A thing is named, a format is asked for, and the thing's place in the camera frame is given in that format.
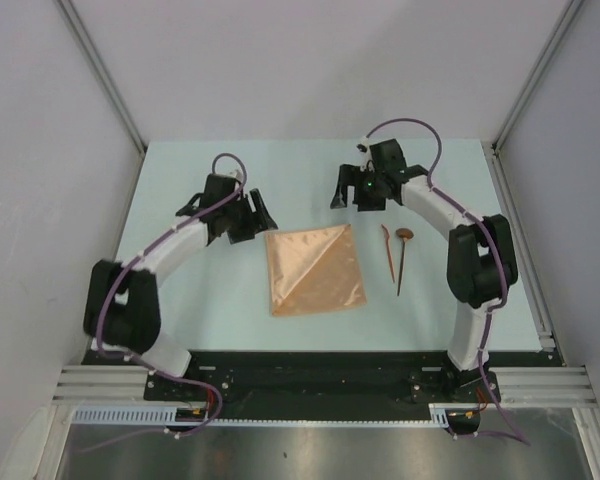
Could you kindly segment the peach cloth napkin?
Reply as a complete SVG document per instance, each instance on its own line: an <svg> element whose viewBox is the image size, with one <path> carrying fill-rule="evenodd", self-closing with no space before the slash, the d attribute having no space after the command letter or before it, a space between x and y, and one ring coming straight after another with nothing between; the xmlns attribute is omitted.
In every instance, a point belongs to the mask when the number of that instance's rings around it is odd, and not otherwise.
<svg viewBox="0 0 600 480"><path fill-rule="evenodd" d="M273 316L332 313L367 303L351 225L268 233L265 246Z"/></svg>

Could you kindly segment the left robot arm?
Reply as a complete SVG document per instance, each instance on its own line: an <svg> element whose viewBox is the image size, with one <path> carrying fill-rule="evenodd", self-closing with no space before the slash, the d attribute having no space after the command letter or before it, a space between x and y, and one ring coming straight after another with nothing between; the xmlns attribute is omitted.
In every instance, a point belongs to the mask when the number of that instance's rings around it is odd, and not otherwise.
<svg viewBox="0 0 600 480"><path fill-rule="evenodd" d="M240 175L209 174L204 190L177 210L178 223L128 262L101 260L91 271L84 332L97 348L117 348L167 374L167 389L182 400L199 392L201 376L189 368L190 352L162 329L159 287L222 235L236 244L277 228L260 191L244 193L244 183Z"/></svg>

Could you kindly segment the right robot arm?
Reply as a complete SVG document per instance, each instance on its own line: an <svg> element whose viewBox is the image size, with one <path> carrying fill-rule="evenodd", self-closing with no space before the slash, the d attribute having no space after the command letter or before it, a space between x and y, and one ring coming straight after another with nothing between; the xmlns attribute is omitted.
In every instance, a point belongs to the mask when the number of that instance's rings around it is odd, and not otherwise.
<svg viewBox="0 0 600 480"><path fill-rule="evenodd" d="M447 241L446 279L457 300L456 320L447 355L454 368L441 376L443 393L464 401L477 389L472 372L487 359L493 312L506 304L518 281L509 221L501 214L481 217L433 184L431 172L409 166L395 139L364 142L361 165L339 166L330 207L356 205L360 212L383 211L389 200L427 221Z"/></svg>

